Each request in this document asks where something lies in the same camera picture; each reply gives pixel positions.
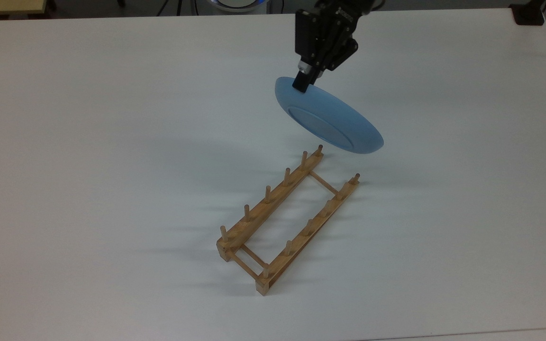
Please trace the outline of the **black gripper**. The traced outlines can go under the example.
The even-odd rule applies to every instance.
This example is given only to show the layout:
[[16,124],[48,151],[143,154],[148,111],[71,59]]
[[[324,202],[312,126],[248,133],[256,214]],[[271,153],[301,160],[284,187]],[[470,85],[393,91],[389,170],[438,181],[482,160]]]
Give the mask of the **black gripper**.
[[358,20],[373,10],[372,0],[318,0],[312,12],[295,13],[295,52],[301,56],[292,86],[305,93],[324,71],[334,71],[358,50]]

